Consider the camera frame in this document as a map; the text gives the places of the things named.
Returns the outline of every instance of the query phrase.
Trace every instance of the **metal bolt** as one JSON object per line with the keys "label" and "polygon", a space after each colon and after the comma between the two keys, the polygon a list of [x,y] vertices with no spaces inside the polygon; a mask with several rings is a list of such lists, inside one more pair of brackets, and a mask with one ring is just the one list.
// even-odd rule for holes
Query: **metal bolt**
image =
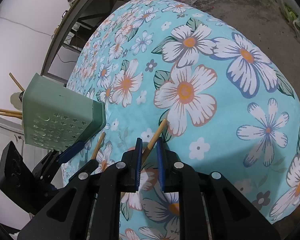
{"label": "metal bolt", "polygon": [[126,164],[124,162],[118,162],[116,165],[115,165],[118,169],[123,169]]}
{"label": "metal bolt", "polygon": [[88,173],[86,172],[81,172],[78,176],[79,179],[86,179],[88,177]]}
{"label": "metal bolt", "polygon": [[211,177],[213,177],[214,179],[220,179],[221,178],[221,174],[219,172],[213,172],[211,173]]}
{"label": "metal bolt", "polygon": [[177,168],[177,169],[181,169],[183,168],[184,164],[182,162],[176,162],[174,163],[174,167]]}

